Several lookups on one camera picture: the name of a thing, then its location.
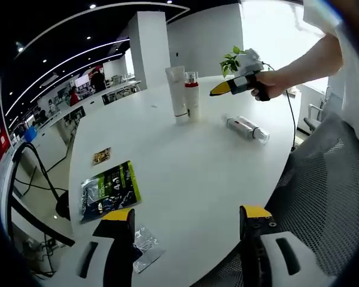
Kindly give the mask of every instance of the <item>white round table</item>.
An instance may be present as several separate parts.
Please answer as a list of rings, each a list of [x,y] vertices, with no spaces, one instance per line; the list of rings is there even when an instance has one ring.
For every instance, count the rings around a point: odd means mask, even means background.
[[[190,286],[239,242],[239,206],[264,206],[276,187],[293,143],[285,96],[257,102],[247,91],[209,97],[222,77],[201,78],[198,123],[176,125],[168,85],[133,94],[84,117],[75,136],[69,206],[75,239],[99,221],[79,222],[80,184],[130,160],[144,224],[166,252],[133,286]],[[300,97],[291,99],[296,122]],[[227,129],[221,114],[242,115],[270,133],[266,145]],[[92,166],[93,154],[111,147],[110,160]]]

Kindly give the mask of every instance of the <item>white sleeve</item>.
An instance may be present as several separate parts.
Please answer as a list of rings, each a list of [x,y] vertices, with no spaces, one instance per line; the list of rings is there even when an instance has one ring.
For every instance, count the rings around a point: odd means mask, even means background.
[[[336,36],[336,18],[332,9],[320,0],[303,0],[303,21],[321,29],[324,33]]]

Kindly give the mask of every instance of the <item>ceiling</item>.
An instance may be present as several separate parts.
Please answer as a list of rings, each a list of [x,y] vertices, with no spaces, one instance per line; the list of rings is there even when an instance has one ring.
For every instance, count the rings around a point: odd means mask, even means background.
[[[0,23],[0,34],[3,39],[0,42],[0,67],[4,67],[4,72],[2,73],[2,105],[4,113],[7,113],[13,103],[29,86],[56,65],[83,51],[116,41],[137,11],[164,11],[167,20],[184,11],[177,7],[147,4],[127,5],[101,10],[89,9],[91,4],[101,7],[121,2],[140,1],[56,0],[53,2],[38,1],[32,3],[22,1],[11,3],[9,7],[1,7],[6,14],[6,21]],[[199,1],[191,0],[173,0],[173,4],[190,9],[182,17],[204,9],[238,2],[240,1],[211,0],[200,3]],[[49,27],[77,13],[89,10],[90,13],[83,14],[55,27],[18,54],[16,42],[26,46]],[[129,48],[129,42],[120,44],[118,51],[114,49],[110,51],[111,47],[112,45],[107,45],[78,56],[53,72],[57,73],[60,78],[66,73],[96,60],[113,54],[124,53]],[[30,103],[30,101],[45,89],[45,87],[40,88],[40,85],[51,76],[52,72],[48,73],[24,93],[6,116],[7,125],[10,124],[11,119],[20,115],[20,113],[25,114],[29,108],[36,104],[36,101],[33,103]]]

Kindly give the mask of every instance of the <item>potted plant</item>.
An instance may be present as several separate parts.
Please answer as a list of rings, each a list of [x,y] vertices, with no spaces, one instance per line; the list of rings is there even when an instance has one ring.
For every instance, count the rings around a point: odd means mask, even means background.
[[[245,51],[242,51],[239,47],[234,46],[233,51],[229,54],[224,55],[225,61],[221,62],[222,75],[225,78],[229,72],[235,73],[238,72],[238,68],[241,66],[239,63],[240,55],[246,54]]]

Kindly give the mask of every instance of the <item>blue bin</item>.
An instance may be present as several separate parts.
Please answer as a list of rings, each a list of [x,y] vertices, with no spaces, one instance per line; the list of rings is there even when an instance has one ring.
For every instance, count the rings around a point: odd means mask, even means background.
[[[37,132],[34,126],[31,126],[24,134],[24,139],[26,142],[32,142],[33,139],[37,136]]]

